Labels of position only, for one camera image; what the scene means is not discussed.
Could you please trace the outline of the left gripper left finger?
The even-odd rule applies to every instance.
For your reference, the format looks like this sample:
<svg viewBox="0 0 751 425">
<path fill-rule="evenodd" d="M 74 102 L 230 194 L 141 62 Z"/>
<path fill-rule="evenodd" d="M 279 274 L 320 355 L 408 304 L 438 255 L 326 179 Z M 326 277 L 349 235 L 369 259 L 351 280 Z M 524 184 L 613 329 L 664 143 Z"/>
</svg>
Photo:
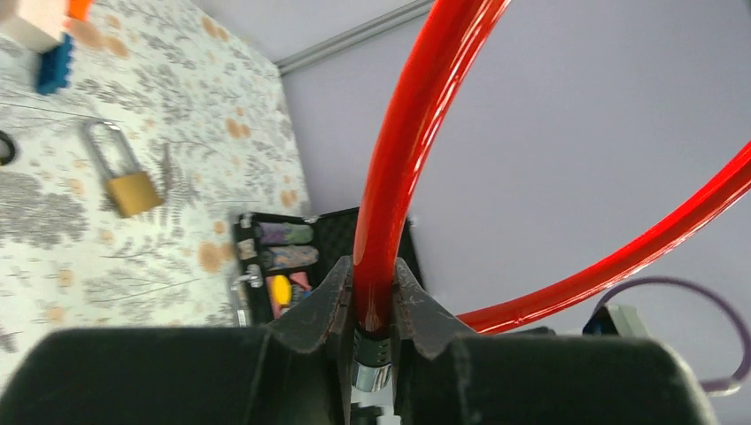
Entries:
<svg viewBox="0 0 751 425">
<path fill-rule="evenodd" d="M 1 398 L 4 424 L 346 424 L 352 260 L 281 318 L 247 328 L 48 334 Z"/>
</svg>

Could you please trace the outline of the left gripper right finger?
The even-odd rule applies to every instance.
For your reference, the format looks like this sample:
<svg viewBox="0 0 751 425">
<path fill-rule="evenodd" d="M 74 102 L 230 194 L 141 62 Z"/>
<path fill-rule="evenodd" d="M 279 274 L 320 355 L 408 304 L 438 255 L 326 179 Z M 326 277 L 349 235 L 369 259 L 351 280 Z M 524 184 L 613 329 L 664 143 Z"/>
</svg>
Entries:
<svg viewBox="0 0 751 425">
<path fill-rule="evenodd" d="M 393 279 L 394 407 L 405 424 L 715 424 L 697 378 L 644 338 L 481 335 L 415 280 Z"/>
</svg>

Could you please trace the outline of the long shackle brass padlock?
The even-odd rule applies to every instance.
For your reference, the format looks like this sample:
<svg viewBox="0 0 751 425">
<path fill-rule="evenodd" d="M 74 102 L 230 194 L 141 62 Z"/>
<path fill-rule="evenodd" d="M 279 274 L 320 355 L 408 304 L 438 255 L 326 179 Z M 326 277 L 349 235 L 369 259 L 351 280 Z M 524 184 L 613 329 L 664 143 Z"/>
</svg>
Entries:
<svg viewBox="0 0 751 425">
<path fill-rule="evenodd" d="M 94 141 L 94 128 L 97 127 L 105 128 L 114 135 L 126 158 L 135 167 L 133 173 L 116 175 L 109 167 L 105 156 Z M 164 204 L 164 200 L 157 193 L 151 177 L 142 168 L 128 139 L 117 124 L 110 120 L 89 119 L 82 123 L 81 130 L 84 140 L 92 151 L 93 158 L 104 171 L 105 191 L 121 217 L 134 217 Z"/>
</svg>

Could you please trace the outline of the red cable lock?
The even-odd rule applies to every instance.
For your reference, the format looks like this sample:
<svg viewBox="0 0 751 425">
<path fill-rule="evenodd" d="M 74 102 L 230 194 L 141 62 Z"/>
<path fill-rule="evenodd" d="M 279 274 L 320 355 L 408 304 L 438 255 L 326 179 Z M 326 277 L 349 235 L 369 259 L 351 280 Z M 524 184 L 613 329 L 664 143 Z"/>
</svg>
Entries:
<svg viewBox="0 0 751 425">
<path fill-rule="evenodd" d="M 407 59 L 375 144 L 354 242 L 361 326 L 382 329 L 406 214 L 431 145 L 477 53 L 507 8 L 505 1 L 437 1 Z M 750 188 L 750 150 L 742 149 L 674 212 L 623 248 L 567 279 L 460 317 L 492 334 L 532 323 L 592 296 L 607 300 L 634 275 L 723 213 Z"/>
</svg>

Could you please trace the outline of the yellow padlock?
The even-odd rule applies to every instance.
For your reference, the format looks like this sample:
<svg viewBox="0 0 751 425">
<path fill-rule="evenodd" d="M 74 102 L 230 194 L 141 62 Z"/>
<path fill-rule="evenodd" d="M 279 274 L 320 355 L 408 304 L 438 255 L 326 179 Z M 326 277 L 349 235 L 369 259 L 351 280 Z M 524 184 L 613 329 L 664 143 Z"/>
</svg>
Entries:
<svg viewBox="0 0 751 425">
<path fill-rule="evenodd" d="M 1 166 L 8 166 L 12 162 L 15 161 L 17 154 L 18 154 L 18 148 L 15 143 L 15 140 L 5 133 L 4 131 L 0 131 L 0 140 L 1 140 Z"/>
</svg>

